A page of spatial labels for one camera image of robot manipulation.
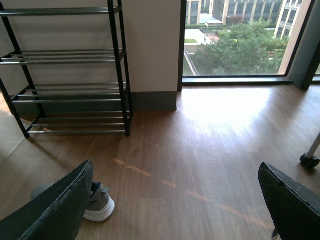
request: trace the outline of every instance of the building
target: building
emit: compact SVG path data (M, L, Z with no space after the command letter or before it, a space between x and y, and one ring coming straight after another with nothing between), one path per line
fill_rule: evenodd
M201 0L187 0L186 2L186 25L197 25L200 23Z
M263 19L277 23L283 0L211 0L209 14L231 26Z
M303 0L285 0L274 32L277 38L291 36L302 2Z
M212 0L202 0L202 2L201 2L201 8L202 8L202 9L204 9L204 8L209 8L211 1L212 1Z

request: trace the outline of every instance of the grass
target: grass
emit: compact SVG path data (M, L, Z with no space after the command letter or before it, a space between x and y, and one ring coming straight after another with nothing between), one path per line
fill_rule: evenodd
M198 42L195 39L185 39L185 44L197 44Z

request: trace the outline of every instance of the tree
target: tree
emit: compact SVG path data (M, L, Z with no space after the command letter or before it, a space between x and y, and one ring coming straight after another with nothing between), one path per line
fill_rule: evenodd
M201 9L202 14L209 14L209 11L210 11L210 9L206 6Z
M273 38L264 20L239 23L225 30L212 45L201 45L192 56L202 76L277 74L288 39Z

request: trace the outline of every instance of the gray sneaker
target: gray sneaker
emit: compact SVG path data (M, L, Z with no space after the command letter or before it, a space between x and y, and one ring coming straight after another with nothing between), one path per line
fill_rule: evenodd
M31 199L35 199L52 185L45 184L37 187L33 190ZM104 188L101 182L93 182L91 195L83 217L93 222L102 222L111 216L115 206L115 202L109 196L109 188Z

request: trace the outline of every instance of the wooden floor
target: wooden floor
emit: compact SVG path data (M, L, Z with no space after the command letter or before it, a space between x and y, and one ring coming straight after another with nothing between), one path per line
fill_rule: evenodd
M24 139L2 106L0 220L92 159L116 209L105 222L84 220L77 240L270 240L259 166L320 195L320 166L299 161L319 131L320 86L184 87L177 111L136 112L130 137Z

